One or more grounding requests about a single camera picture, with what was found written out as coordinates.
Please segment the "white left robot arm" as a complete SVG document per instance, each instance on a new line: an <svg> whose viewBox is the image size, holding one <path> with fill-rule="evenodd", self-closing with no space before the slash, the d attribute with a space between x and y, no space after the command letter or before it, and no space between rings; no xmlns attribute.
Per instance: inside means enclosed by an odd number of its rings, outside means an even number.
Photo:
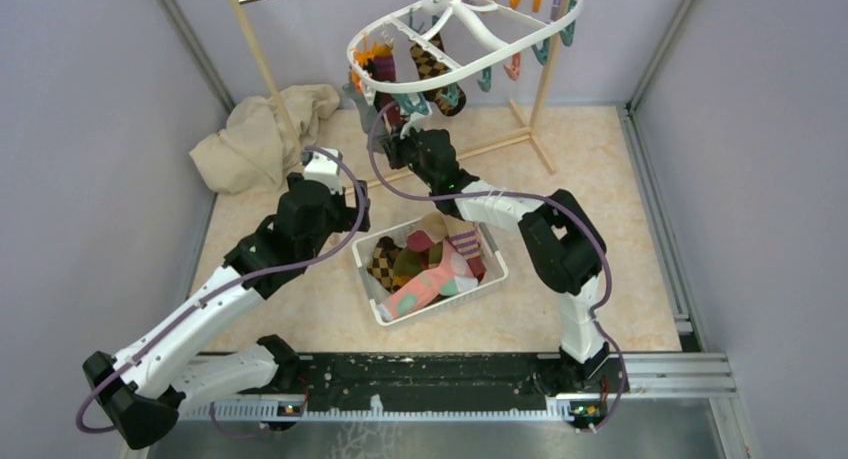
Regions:
<svg viewBox="0 0 848 459"><path fill-rule="evenodd" d="M353 189L349 207L317 178L291 174L276 213L239 240L198 291L131 345L83 362L91 391L76 412L77 429L116 431L138 450L164 438L182 415L230 395L304 391L301 358L276 334L240 352L196 357L236 319L327 259L322 249L332 234L350 240L369 229L368 186L356 180Z"/></svg>

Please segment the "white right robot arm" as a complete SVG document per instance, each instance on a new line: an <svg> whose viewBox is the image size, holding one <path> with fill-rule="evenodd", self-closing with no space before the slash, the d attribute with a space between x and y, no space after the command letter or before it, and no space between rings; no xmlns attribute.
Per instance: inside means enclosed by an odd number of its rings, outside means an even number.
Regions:
<svg viewBox="0 0 848 459"><path fill-rule="evenodd" d="M520 235L537 277L559 300L565 382L576 391L599 382L610 342L597 328L602 301L596 294L610 268L606 244L574 195L558 189L540 196L487 183L461 167L445 129L370 134L368 145L383 151L392 169L412 172L441 213Z"/></svg>

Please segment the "pink sock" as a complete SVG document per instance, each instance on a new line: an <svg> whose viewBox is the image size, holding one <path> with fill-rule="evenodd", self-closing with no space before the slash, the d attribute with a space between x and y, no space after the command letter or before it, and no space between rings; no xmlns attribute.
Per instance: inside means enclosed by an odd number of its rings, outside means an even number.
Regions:
<svg viewBox="0 0 848 459"><path fill-rule="evenodd" d="M437 299L463 294L479 285L466 260L450 245L443 244L443 255L438 267L423 271L410 282L378 304L381 319L392 322L423 310Z"/></svg>

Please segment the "olive green orange sock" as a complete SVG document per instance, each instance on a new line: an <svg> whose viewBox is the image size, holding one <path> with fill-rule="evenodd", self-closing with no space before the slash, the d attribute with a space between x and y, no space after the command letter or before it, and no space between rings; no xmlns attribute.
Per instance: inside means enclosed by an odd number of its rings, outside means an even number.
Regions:
<svg viewBox="0 0 848 459"><path fill-rule="evenodd" d="M402 249L392 267L392 291L397 291L423 271L440 265L443 255L443 244L416 252L408 247Z"/></svg>

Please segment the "grey sock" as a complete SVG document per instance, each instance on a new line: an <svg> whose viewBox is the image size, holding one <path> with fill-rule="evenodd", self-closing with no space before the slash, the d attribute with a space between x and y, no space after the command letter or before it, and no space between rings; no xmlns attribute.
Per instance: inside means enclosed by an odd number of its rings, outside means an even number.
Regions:
<svg viewBox="0 0 848 459"><path fill-rule="evenodd" d="M354 103L358 114L362 131L369 135L377 120L377 110L373 105L370 105L365 97L359 92L352 82L348 82L342 86L345 95ZM383 154L380 137L386 134L385 124L382 120L377 123L376 135L373 140L366 138L367 147L371 152Z"/></svg>

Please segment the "striped beige maroon sock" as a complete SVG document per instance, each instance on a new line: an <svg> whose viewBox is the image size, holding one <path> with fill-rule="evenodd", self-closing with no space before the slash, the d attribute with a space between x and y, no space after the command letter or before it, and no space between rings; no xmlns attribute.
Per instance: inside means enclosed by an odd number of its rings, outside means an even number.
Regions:
<svg viewBox="0 0 848 459"><path fill-rule="evenodd" d="M412 251L424 252L445 239L466 260L473 276L481 281L486 267L481 253L481 236L472 222L440 212L427 214L414 226L406 246Z"/></svg>

